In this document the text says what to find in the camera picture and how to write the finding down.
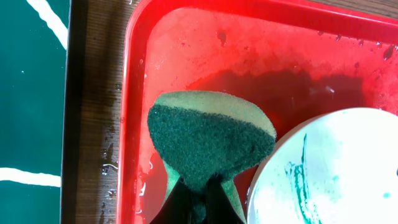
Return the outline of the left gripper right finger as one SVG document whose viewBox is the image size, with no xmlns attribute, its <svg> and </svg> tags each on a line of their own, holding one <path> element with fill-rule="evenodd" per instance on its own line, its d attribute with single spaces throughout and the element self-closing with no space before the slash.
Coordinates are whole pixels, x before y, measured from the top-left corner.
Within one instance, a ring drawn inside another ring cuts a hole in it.
<svg viewBox="0 0 398 224">
<path fill-rule="evenodd" d="M 206 184 L 206 218 L 207 224 L 243 224 L 234 211 L 226 193 L 221 186 L 221 179 L 213 176 Z"/>
</svg>

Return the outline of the green scrubbing sponge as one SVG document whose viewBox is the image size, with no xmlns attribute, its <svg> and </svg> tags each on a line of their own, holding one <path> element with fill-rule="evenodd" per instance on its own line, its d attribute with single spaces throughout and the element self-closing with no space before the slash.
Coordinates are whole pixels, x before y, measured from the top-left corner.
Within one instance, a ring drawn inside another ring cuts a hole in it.
<svg viewBox="0 0 398 224">
<path fill-rule="evenodd" d="M 244 217 L 234 178 L 270 156 L 277 137 L 257 105 L 216 91 L 168 92 L 149 109 L 147 125 L 167 171 L 167 193 L 178 181 L 191 191 L 192 223 L 206 222 L 205 187 L 214 176 Z"/>
</svg>

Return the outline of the white plate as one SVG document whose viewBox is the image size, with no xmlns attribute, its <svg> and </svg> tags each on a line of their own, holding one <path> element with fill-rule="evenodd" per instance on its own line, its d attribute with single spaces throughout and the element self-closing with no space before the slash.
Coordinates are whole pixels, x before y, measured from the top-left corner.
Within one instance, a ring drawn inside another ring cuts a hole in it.
<svg viewBox="0 0 398 224">
<path fill-rule="evenodd" d="M 350 108 L 280 138 L 248 192 L 248 223 L 397 223 L 397 116 Z"/>
</svg>

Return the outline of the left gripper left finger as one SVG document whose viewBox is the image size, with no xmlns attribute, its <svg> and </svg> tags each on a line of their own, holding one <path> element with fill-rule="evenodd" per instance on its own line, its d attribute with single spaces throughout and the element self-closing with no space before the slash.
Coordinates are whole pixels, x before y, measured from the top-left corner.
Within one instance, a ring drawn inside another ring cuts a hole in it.
<svg viewBox="0 0 398 224">
<path fill-rule="evenodd" d="M 194 224 L 195 193 L 179 178 L 159 213 L 150 224 Z"/>
</svg>

